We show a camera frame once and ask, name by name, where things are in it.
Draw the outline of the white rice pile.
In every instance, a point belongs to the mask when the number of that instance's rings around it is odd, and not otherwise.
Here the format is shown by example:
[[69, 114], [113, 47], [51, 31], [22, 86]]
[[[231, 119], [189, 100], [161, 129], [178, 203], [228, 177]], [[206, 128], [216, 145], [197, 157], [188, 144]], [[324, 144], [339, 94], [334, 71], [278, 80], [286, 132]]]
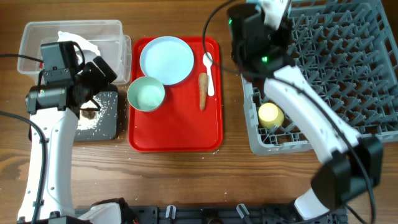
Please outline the white rice pile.
[[[94, 119], [82, 117], [81, 110], [91, 108], [96, 111]], [[77, 130], [92, 131], [98, 134], [100, 131], [110, 131], [116, 127], [118, 118], [118, 93], [115, 91], [106, 91], [98, 93], [87, 103], [81, 106], [80, 119]]]

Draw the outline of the green bowl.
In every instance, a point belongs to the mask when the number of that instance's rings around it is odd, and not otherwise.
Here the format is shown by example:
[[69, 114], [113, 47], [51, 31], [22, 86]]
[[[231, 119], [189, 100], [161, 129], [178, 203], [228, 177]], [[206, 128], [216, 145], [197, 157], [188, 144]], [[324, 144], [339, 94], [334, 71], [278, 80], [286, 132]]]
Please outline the green bowl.
[[156, 78], [140, 77], [127, 90], [127, 100], [135, 109], [143, 112], [156, 110], [165, 99], [165, 88]]

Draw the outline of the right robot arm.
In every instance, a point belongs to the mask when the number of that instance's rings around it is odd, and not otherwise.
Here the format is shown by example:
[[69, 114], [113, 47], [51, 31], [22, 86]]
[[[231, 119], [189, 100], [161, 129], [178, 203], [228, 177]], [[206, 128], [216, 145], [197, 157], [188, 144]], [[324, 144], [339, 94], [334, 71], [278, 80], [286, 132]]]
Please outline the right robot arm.
[[295, 199], [302, 223], [318, 220], [380, 183], [383, 145], [363, 138], [315, 92], [287, 52], [292, 33], [289, 1], [243, 3], [228, 11], [232, 58], [243, 76], [264, 80], [274, 101], [312, 145], [321, 168], [310, 189]]

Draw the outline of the dark brown food lump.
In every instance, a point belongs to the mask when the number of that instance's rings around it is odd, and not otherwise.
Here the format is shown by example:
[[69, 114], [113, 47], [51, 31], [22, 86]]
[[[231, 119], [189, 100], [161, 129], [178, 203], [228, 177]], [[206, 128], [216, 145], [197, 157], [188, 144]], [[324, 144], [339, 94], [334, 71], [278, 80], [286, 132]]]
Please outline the dark brown food lump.
[[81, 115], [86, 119], [94, 119], [96, 117], [96, 111], [91, 108], [85, 108], [81, 110]]

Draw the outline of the white tissue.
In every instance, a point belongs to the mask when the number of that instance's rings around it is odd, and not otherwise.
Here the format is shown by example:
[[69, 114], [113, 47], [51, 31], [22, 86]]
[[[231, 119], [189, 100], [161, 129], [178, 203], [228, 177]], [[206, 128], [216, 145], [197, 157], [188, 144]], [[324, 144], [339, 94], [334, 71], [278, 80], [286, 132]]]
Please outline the white tissue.
[[67, 42], [72, 41], [76, 42], [83, 51], [86, 61], [90, 61], [93, 58], [100, 56], [99, 47], [95, 44], [92, 44], [90, 41], [86, 40], [80, 35], [72, 34], [69, 32], [58, 31], [58, 41], [59, 42]]

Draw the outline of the brown carrot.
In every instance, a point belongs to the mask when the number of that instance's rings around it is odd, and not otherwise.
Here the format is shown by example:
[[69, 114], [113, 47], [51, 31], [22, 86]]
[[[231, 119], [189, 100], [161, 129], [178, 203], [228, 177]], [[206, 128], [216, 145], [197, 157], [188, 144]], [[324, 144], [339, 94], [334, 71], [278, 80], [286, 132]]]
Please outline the brown carrot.
[[206, 105], [206, 96], [208, 91], [208, 75], [206, 73], [199, 74], [198, 77], [198, 87], [199, 87], [199, 104], [200, 109], [204, 110]]

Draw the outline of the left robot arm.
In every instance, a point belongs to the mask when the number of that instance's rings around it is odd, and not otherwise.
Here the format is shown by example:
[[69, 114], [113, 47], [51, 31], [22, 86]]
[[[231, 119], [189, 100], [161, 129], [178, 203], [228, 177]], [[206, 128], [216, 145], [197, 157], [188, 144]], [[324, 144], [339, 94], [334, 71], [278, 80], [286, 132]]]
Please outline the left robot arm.
[[40, 50], [44, 69], [25, 98], [32, 147], [18, 223], [74, 216], [72, 149], [81, 106], [117, 77], [100, 56], [86, 62], [76, 42], [52, 42]]

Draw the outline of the light blue plate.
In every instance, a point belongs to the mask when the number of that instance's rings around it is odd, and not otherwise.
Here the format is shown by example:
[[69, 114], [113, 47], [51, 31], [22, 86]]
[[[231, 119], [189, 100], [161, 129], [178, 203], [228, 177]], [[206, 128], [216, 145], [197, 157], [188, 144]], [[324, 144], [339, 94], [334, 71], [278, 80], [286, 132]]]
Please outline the light blue plate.
[[177, 37], [163, 36], [151, 40], [143, 48], [139, 63], [143, 74], [163, 85], [178, 84], [186, 79], [194, 66], [190, 46]]

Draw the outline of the yellow cup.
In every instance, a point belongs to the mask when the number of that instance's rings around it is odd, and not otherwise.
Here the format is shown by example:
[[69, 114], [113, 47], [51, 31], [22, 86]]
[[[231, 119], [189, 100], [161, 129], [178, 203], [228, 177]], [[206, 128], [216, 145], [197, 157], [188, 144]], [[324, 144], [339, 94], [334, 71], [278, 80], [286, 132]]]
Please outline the yellow cup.
[[281, 126], [284, 122], [282, 110], [273, 103], [264, 103], [257, 112], [260, 124], [266, 129]]

